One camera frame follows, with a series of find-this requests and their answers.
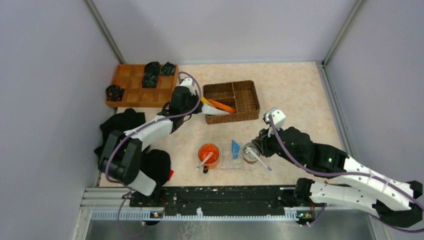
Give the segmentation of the clear textured plastic tray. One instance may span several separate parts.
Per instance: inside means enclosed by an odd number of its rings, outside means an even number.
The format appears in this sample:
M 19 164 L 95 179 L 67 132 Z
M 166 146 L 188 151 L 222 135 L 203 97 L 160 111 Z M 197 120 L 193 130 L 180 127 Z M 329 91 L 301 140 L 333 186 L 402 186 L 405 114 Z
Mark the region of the clear textured plastic tray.
M 243 146 L 240 146 L 238 159 L 232 159 L 231 143 L 220 144 L 218 146 L 220 152 L 219 164 L 217 166 L 220 170 L 241 170 L 253 171 L 263 165 L 257 161 L 256 163 L 249 164 L 243 158 Z

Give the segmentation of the orange toothbrush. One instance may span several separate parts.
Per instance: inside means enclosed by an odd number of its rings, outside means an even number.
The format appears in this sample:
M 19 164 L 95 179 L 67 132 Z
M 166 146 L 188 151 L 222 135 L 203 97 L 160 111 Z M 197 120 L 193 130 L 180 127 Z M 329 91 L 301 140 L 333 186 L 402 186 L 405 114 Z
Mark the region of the orange toothbrush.
M 225 112 L 228 112 L 230 114 L 235 114 L 236 113 L 236 109 L 234 107 L 231 107 L 229 105 L 226 105 L 224 103 L 218 102 L 216 100 L 213 99 L 208 99 L 207 100 L 212 106 L 214 106 L 215 108 L 218 108 L 220 110 L 223 110 Z

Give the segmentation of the metal cup orange base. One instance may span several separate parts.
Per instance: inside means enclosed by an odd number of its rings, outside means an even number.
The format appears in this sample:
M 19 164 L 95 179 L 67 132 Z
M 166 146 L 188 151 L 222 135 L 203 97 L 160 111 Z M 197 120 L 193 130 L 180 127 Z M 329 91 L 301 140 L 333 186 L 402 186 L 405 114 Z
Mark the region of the metal cup orange base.
M 243 159 L 248 164 L 254 164 L 260 157 L 258 148 L 253 143 L 247 143 L 242 148 Z

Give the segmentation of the yellow toothbrush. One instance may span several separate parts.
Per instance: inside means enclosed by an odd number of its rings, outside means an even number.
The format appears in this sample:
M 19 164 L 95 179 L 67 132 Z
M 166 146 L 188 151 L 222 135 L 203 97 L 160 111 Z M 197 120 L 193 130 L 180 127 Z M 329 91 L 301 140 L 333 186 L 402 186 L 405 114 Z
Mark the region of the yellow toothbrush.
M 200 98 L 200 100 L 201 100 L 201 102 L 202 103 L 204 103 L 205 105 L 209 105 L 209 106 L 211 106 L 211 107 L 215 107 L 209 100 L 207 100 L 204 96 L 202 96 L 201 98 Z

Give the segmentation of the blue toothbrush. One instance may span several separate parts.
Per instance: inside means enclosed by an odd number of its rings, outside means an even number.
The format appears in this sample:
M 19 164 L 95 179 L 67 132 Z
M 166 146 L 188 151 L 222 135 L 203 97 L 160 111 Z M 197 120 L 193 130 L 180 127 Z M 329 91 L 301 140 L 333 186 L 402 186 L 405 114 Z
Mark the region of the blue toothbrush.
M 241 149 L 240 144 L 236 142 L 235 140 L 232 140 L 231 141 L 231 157 L 233 160 L 238 159 L 240 154 L 240 149 Z

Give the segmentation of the brown wicker divided basket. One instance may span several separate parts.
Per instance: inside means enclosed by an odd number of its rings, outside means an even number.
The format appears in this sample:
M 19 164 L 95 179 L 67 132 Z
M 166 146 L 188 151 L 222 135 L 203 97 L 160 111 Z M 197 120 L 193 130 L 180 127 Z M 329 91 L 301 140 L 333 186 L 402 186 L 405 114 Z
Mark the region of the brown wicker divided basket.
M 206 115 L 208 125 L 256 120 L 259 118 L 260 103 L 253 80 L 241 80 L 206 84 L 203 96 L 235 109 L 228 115 Z

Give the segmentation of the white grey toothpaste tube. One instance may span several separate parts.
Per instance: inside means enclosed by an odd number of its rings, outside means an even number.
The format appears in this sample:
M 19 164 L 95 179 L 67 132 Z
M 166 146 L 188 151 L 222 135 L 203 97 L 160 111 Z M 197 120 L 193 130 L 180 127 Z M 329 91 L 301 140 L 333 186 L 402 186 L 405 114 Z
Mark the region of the white grey toothpaste tube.
M 201 113 L 209 116 L 223 116 L 229 115 L 230 113 L 215 107 L 212 107 L 208 104 L 204 104 L 201 108 Z

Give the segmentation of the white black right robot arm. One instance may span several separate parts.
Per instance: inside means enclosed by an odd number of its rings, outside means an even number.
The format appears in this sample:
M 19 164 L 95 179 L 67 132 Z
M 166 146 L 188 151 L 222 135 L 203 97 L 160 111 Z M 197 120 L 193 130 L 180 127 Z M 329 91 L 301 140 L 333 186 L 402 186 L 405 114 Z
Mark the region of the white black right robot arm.
M 341 182 L 332 185 L 299 178 L 293 197 L 301 204 L 340 205 L 366 212 L 394 228 L 409 227 L 423 220 L 423 205 L 415 202 L 423 194 L 423 184 L 401 182 L 357 162 L 332 145 L 313 142 L 307 133 L 289 127 L 279 136 L 259 131 L 258 137 L 244 146 L 245 158 L 278 155 L 307 173 Z

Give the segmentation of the orange translucent plastic mug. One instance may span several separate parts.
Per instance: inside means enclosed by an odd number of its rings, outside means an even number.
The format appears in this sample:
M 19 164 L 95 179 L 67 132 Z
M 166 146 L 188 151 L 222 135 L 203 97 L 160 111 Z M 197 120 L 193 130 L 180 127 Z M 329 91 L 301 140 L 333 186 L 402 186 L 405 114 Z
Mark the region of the orange translucent plastic mug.
M 220 162 L 220 151 L 218 147 L 212 143 L 206 143 L 202 145 L 197 153 L 199 164 L 196 169 L 202 169 L 204 174 L 207 174 L 209 170 L 217 168 Z

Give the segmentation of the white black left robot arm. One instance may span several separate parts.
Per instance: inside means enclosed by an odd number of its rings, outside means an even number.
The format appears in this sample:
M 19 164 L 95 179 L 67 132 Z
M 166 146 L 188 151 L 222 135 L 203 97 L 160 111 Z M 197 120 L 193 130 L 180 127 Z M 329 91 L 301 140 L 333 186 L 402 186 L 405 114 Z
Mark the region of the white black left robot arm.
M 193 87 L 177 86 L 171 100 L 151 121 L 124 133 L 112 131 L 97 162 L 105 175 L 129 189 L 151 196 L 158 182 L 141 171 L 142 153 L 152 143 L 175 132 L 186 116 L 201 112 L 199 94 Z

